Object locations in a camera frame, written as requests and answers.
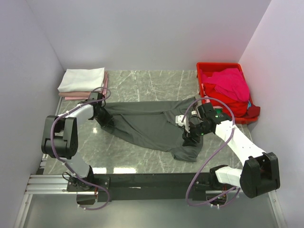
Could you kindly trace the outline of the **dark grey t-shirt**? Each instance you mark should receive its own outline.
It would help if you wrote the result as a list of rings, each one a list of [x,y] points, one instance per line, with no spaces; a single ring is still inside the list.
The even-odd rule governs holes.
[[[203,142],[196,146],[183,146],[184,130],[175,118],[187,114],[194,97],[180,101],[146,101],[107,103],[106,111],[113,117],[112,126],[103,130],[134,145],[170,152],[174,159],[195,162]]]

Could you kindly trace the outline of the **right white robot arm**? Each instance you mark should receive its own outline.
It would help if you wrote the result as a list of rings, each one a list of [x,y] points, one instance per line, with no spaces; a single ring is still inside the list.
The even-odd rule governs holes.
[[[218,190],[231,185],[242,189],[249,198],[280,188],[279,162],[273,152],[265,152],[249,140],[233,123],[229,115],[217,113],[211,103],[198,107],[199,123],[192,123],[185,115],[178,115],[175,122],[184,129],[185,146],[197,146],[202,137],[213,133],[222,139],[242,163],[242,169],[227,165],[209,171],[207,184]]]

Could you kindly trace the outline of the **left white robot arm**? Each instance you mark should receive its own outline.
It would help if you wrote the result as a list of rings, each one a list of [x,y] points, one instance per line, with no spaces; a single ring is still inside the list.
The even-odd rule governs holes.
[[[105,190],[95,180],[93,168],[77,153],[78,127],[87,120],[95,120],[102,126],[113,124],[113,117],[106,111],[109,95],[91,92],[87,100],[60,115],[49,115],[45,119],[41,150],[57,159],[69,170],[68,181],[85,191]]]

